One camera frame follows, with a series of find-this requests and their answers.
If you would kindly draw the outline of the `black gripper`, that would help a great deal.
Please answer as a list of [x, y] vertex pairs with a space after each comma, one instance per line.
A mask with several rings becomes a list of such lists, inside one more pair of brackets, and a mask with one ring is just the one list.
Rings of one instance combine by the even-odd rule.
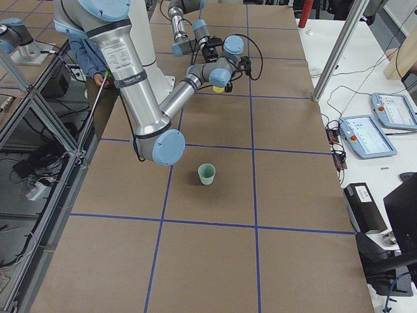
[[225, 92], [231, 92], [233, 90], [233, 84], [232, 82], [228, 82], [227, 85], [224, 88]]
[[199, 48], [206, 63], [213, 63], [218, 60], [217, 47], [222, 46], [223, 40], [220, 37], [203, 37], [199, 41]]

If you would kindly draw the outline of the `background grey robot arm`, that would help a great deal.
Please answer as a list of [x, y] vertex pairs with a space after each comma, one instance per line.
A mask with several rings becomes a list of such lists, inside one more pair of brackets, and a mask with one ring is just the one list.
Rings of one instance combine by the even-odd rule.
[[19, 18], [1, 20], [1, 50], [17, 65], [41, 65], [53, 46], [36, 41]]

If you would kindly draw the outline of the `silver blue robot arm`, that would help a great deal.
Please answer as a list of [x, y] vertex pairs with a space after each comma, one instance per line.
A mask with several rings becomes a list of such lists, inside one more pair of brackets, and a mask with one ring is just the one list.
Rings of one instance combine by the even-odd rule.
[[223, 44], [219, 37], [212, 36], [205, 20], [196, 20], [192, 24], [194, 38], [186, 32], [185, 14], [202, 10], [205, 1], [171, 1], [168, 7], [168, 16], [173, 30], [172, 51], [176, 56], [194, 54], [200, 51], [206, 63], [213, 63], [218, 59], [217, 47]]
[[136, 122], [133, 146], [140, 158], [163, 166], [183, 155], [185, 139], [171, 121], [205, 83], [222, 92], [238, 68], [243, 40], [231, 35], [220, 53], [188, 68], [170, 82], [156, 64], [144, 1], [55, 1], [58, 32], [93, 41], [102, 52], [116, 88]]

